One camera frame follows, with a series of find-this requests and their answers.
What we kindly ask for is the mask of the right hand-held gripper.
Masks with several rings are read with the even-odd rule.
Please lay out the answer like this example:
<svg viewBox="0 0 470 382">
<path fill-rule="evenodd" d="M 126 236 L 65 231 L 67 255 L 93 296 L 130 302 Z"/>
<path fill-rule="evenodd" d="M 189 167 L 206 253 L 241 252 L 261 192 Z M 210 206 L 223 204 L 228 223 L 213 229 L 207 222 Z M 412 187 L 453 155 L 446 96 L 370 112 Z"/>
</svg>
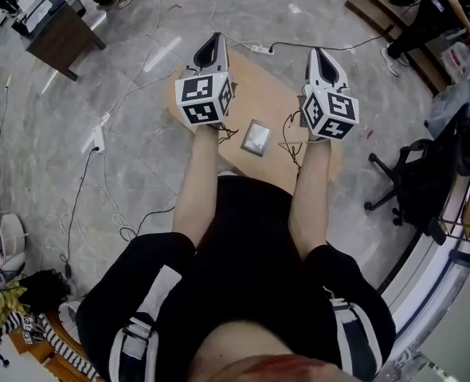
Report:
<svg viewBox="0 0 470 382">
<path fill-rule="evenodd" d="M 341 64 L 323 49 L 308 54 L 300 126 L 316 138 L 343 140 L 359 124 L 359 102 L 351 95 Z"/>
</svg>

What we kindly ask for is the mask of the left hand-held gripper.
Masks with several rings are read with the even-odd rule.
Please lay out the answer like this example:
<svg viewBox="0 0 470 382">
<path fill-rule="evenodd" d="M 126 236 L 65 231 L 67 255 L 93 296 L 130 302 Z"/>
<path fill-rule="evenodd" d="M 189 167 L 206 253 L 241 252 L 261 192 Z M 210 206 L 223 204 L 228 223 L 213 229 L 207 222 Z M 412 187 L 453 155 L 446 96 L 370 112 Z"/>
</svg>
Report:
<svg viewBox="0 0 470 382">
<path fill-rule="evenodd" d="M 174 82 L 175 99 L 188 127 L 222 123 L 234 97 L 225 36 L 215 32 Z"/>
</svg>

